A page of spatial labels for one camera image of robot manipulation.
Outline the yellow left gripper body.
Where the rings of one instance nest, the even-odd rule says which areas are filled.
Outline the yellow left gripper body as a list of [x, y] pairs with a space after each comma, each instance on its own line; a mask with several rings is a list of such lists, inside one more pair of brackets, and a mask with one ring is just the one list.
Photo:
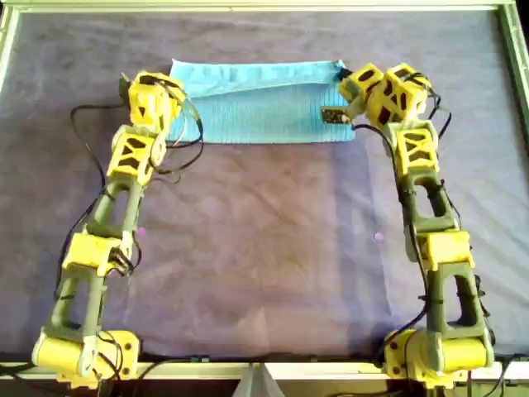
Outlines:
[[164, 99], [162, 100], [162, 121], [164, 124], [171, 124], [179, 117], [183, 102], [187, 98], [184, 92], [184, 83], [177, 79], [161, 79], [159, 81], [164, 90]]

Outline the yellow right gripper body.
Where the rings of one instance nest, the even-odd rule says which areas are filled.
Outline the yellow right gripper body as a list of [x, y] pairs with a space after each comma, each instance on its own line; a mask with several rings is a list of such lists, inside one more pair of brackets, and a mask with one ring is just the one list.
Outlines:
[[384, 73], [374, 64], [368, 63], [350, 75], [352, 94], [350, 105], [363, 112], [374, 87], [382, 82]]

